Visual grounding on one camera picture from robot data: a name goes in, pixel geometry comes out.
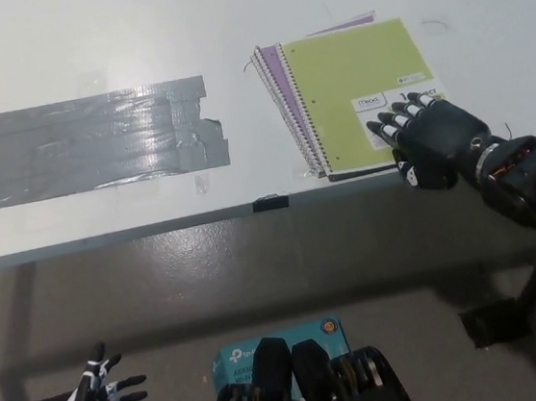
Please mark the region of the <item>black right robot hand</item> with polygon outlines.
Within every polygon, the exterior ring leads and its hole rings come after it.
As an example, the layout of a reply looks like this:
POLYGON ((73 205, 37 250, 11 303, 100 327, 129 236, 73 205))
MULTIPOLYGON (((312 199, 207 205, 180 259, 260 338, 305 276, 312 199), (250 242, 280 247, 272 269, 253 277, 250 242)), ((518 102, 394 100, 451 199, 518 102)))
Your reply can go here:
POLYGON ((454 188, 459 178, 475 185, 486 148, 499 142, 482 120, 446 99, 420 92, 394 102, 366 126, 389 144, 399 174, 411 187, 454 188))

